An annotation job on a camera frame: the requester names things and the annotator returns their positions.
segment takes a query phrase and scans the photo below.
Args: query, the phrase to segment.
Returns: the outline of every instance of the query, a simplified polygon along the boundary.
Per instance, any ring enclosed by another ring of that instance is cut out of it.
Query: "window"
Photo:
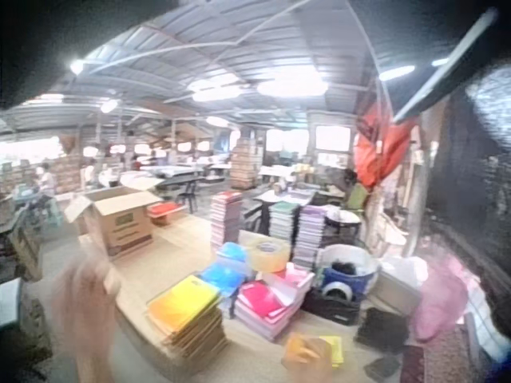
[[[156,158],[165,158],[167,156],[167,152],[162,148],[154,149]]]
[[[284,132],[278,129],[270,129],[266,132],[266,150],[280,152],[283,149]]]
[[[42,140],[0,143],[0,164],[12,162],[13,166],[18,166],[21,160],[39,164],[44,160],[53,160],[63,155],[60,140],[56,136]]]
[[[207,152],[209,150],[209,141],[201,141],[197,145],[197,150],[200,152]]]
[[[286,151],[298,154],[307,153],[309,132],[306,129],[282,131],[270,129],[266,133],[266,150],[269,152]]]
[[[84,157],[95,157],[98,152],[98,149],[94,146],[85,146],[83,148],[83,156]]]
[[[309,131],[306,129],[294,129],[284,132],[283,148],[287,152],[297,152],[300,155],[307,153],[309,144]]]
[[[347,152],[350,150],[351,129],[344,126],[316,127],[316,149]]]
[[[126,145],[112,145],[110,147],[110,154],[122,154],[126,152]]]
[[[147,144],[136,144],[134,150],[136,154],[151,155],[151,148]]]
[[[192,150],[192,143],[191,142],[181,142],[177,145],[177,151],[178,152],[189,152]]]
[[[233,130],[231,132],[231,135],[229,136],[229,151],[234,149],[236,147],[236,144],[238,144],[238,139],[241,136],[241,132],[239,130]]]

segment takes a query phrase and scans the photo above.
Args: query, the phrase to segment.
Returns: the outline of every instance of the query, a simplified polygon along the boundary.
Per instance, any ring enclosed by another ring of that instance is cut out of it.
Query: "packing tape roll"
[[[341,291],[346,295],[346,300],[351,302],[353,298],[353,290],[346,283],[343,282],[330,282],[323,288],[323,295],[329,295],[335,291]]]
[[[253,270],[275,273],[286,268],[291,246],[284,241],[268,237],[248,246],[247,252],[248,265]]]

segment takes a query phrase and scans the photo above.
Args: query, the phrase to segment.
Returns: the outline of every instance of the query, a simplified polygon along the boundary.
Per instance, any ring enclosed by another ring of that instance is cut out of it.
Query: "blue notebook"
[[[199,278],[220,290],[224,297],[233,295],[246,275],[220,263],[213,263],[199,274]]]
[[[226,242],[216,252],[219,257],[231,259],[232,261],[238,261],[245,263],[247,260],[247,251],[237,243]]]

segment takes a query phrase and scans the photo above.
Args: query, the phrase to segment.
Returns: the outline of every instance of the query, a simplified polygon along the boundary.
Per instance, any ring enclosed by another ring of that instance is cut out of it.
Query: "orange notebook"
[[[149,303],[149,317],[166,334],[180,332],[208,306],[218,302],[217,288],[189,275]]]

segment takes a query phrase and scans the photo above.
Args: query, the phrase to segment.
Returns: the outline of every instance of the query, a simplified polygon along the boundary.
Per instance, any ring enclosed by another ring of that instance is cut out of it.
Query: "red fabric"
[[[366,188],[376,186],[384,180],[403,160],[410,144],[410,131],[416,125],[416,120],[408,120],[402,124],[382,124],[378,118],[378,110],[374,104],[361,121],[358,143],[354,150],[355,168],[358,180]],[[376,143],[368,137],[376,137],[380,131],[383,141],[382,155],[376,155]]]

